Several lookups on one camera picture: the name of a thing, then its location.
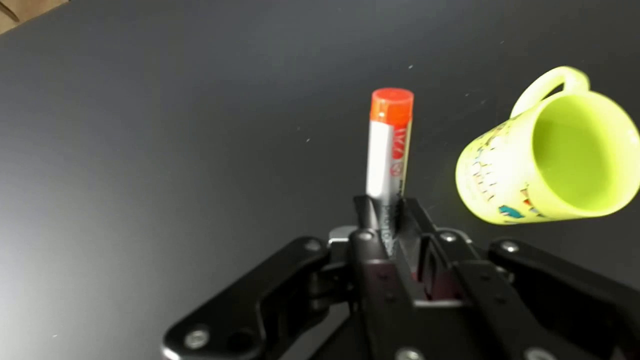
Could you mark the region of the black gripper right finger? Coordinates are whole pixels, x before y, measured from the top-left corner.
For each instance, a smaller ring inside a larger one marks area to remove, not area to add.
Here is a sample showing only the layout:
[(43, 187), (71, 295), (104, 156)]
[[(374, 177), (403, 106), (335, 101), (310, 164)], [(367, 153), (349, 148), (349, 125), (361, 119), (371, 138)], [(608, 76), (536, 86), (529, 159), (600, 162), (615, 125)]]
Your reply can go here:
[(399, 239), (432, 304), (457, 302), (481, 325), (491, 360), (640, 360), (640, 292), (517, 240), (477, 251), (402, 200)]

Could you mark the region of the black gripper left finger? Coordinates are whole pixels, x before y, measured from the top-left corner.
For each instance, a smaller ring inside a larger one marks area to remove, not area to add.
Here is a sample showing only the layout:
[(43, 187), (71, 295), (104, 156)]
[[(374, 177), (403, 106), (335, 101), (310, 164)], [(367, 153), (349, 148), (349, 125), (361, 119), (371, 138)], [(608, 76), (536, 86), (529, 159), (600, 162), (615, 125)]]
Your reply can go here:
[(316, 351), (320, 360), (353, 355), (385, 360), (374, 318), (374, 281), (384, 249), (367, 196), (353, 198), (356, 228), (346, 243), (302, 236), (185, 315), (161, 339), (163, 360), (280, 360), (335, 304), (343, 325)]

